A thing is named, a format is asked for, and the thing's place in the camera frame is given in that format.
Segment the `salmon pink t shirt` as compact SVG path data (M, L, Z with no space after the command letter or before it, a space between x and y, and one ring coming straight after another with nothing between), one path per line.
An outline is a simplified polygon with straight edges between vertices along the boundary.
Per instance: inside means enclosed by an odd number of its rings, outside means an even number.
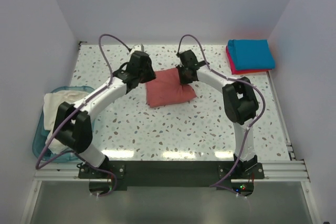
M188 84L180 84L177 68L157 71L156 78L145 84L146 103L151 108L181 104L197 97Z

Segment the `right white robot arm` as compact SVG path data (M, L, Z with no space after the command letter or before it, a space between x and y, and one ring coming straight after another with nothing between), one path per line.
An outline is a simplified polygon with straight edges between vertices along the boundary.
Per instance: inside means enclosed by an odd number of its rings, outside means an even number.
M222 93L225 114L234 126L234 159L242 164L257 163L252 127L261 117L257 115L259 103L255 93L258 93L262 100L261 114L266 110L266 101L262 93L248 78L227 77L212 69L207 61L198 61L191 50L178 52L177 57L180 59L176 68L181 84L198 81Z

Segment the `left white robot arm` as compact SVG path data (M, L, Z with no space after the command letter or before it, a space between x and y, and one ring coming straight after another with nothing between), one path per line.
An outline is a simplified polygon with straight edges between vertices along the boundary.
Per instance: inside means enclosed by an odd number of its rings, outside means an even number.
M107 158L92 143L92 121L106 107L140 83L156 78L150 56L143 51L131 51L130 59L125 65L126 69L119 68L113 72L95 92L73 104L64 102L57 110L51 139L55 138L96 168L105 163Z

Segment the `folded magenta t shirt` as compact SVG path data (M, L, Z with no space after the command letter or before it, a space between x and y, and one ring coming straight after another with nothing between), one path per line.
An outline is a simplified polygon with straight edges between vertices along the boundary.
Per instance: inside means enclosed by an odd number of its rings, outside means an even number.
M232 72L232 74L235 74L235 75L243 75L243 74L250 74L250 73L260 73L260 72L267 72L269 71L270 69L247 69L247 70L237 70L236 67L235 67L235 64L231 58L231 55L229 53L229 50L228 50L228 47L226 46L226 55L227 55L227 58L228 58L228 61L229 61L229 65L230 65L230 70Z

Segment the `folded blue t shirt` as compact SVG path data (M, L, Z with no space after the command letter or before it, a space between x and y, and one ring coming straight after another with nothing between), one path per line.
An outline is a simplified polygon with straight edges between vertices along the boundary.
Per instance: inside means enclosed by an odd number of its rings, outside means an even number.
M227 48L236 70L269 70L276 66L265 39L232 39Z

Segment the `cream white t shirt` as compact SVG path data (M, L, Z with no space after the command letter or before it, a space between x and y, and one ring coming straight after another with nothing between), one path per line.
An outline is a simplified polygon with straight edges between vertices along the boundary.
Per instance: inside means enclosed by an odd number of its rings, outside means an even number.
M89 93L85 91L61 90L54 93L48 93L44 96L44 129L46 131L49 131L47 140L45 141L46 144L53 134L58 107L63 102L72 104L84 98L88 94Z

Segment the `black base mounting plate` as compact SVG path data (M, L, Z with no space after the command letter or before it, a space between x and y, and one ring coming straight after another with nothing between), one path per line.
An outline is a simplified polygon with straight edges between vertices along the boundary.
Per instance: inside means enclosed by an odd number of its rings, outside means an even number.
M262 163L233 161L109 161L100 168L77 165L79 179L89 180L98 196L130 187L209 187L250 195L254 180L264 179Z

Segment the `aluminium frame rail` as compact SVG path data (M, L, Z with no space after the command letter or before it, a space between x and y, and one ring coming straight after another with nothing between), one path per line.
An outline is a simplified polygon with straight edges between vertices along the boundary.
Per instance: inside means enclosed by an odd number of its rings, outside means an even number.
M232 188L239 196L251 194L257 182L299 182L313 223L321 223L310 192L304 161L110 161L110 170L98 171L79 162L50 164L37 170L24 209L22 223L32 219L43 182L88 182L95 197L129 187Z

